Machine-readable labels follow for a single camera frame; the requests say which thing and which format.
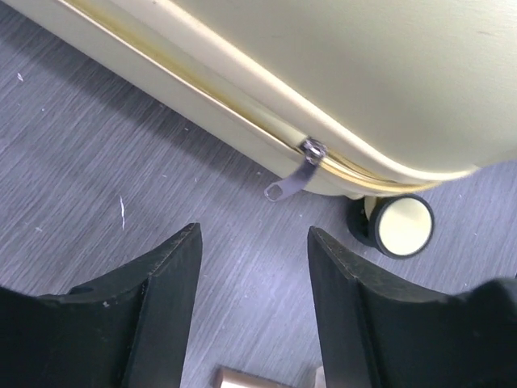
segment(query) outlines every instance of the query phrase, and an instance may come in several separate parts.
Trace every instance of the caster wheel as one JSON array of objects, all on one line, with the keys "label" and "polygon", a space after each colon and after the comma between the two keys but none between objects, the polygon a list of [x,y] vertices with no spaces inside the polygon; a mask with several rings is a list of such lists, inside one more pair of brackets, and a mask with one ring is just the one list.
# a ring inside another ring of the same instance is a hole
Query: caster wheel
[{"label": "caster wheel", "polygon": [[351,234],[393,259],[408,259],[429,244],[435,216],[421,197],[365,197],[351,203],[347,214]]}]

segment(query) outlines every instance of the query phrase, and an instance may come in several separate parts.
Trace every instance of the brown cylindrical object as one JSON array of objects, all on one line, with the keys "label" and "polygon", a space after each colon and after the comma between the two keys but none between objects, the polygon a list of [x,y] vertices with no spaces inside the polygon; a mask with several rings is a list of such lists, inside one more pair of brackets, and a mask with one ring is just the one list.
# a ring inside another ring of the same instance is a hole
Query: brown cylindrical object
[{"label": "brown cylindrical object", "polygon": [[217,373],[214,388],[291,388],[278,382],[221,368]]}]

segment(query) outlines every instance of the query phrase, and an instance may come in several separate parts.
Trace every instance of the metal zipper pull tab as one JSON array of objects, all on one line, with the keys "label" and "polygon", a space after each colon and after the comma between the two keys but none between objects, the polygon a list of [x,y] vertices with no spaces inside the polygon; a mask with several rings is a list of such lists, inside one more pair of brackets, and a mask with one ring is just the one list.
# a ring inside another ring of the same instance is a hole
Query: metal zipper pull tab
[{"label": "metal zipper pull tab", "polygon": [[264,195],[271,202],[284,200],[303,190],[313,178],[322,159],[327,154],[326,146],[311,137],[307,137],[301,143],[300,149],[303,151],[305,159],[296,171],[287,178],[270,184],[264,190]]}]

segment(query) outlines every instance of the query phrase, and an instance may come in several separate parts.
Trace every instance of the wood grain surface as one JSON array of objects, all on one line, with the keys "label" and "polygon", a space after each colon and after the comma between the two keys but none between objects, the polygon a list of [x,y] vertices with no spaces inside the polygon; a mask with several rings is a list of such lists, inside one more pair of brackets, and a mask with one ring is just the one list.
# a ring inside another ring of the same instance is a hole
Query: wood grain surface
[{"label": "wood grain surface", "polygon": [[516,173],[506,163],[426,192],[434,240],[388,259],[350,236],[343,198],[269,203],[273,174],[0,3],[0,284],[62,293],[201,222],[186,388],[209,386],[218,365],[310,380],[321,363],[311,225],[442,292],[513,276]]}]

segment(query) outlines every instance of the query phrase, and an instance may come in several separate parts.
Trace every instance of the white scratch mark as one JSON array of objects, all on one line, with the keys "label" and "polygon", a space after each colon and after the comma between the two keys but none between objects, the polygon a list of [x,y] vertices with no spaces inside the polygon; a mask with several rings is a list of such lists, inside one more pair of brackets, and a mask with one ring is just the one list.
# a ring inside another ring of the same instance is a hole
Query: white scratch mark
[{"label": "white scratch mark", "polygon": [[122,201],[122,196],[120,198],[120,216],[122,217],[122,230],[124,230],[126,226],[126,218],[124,216],[124,202]]}]

